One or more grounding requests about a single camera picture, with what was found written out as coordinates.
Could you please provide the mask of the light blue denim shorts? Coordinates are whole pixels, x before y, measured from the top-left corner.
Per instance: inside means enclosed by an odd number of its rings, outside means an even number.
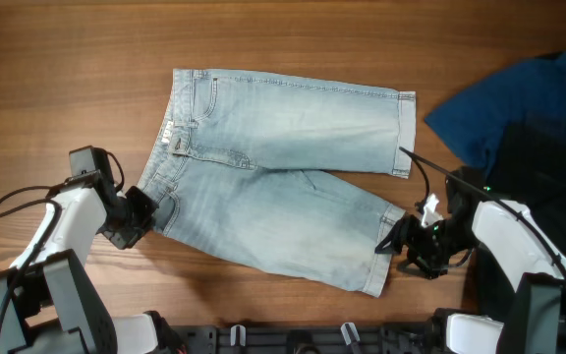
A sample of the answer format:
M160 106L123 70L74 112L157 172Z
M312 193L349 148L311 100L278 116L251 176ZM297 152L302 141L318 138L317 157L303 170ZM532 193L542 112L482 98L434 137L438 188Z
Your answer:
M400 207L339 178L407 178L416 96L271 73L177 69L140 188L153 227L214 257L381 294Z

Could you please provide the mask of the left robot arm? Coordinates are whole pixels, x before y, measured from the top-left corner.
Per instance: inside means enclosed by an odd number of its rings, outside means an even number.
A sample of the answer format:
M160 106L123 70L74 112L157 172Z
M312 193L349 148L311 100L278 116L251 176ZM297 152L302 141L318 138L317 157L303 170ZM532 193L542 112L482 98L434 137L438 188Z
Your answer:
M152 226L157 203L115 177L100 147L69 153L72 175L35 200L45 215L26 249L0 271L0 353L185 353L155 311L113 318L85 271L96 235L132 248Z

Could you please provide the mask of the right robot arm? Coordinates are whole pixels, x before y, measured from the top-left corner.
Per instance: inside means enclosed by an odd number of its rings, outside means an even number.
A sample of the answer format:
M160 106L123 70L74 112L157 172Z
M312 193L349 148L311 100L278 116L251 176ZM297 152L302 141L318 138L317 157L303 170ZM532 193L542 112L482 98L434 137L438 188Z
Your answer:
M477 170L447 173L445 187L448 217L426 193L420 213L403 216L376 253L405 253L400 270L435 279L456 267L454 255L486 251L510 288L509 309L500 320L438 309L401 335L423 353L566 353L566 255L526 205L493 195Z

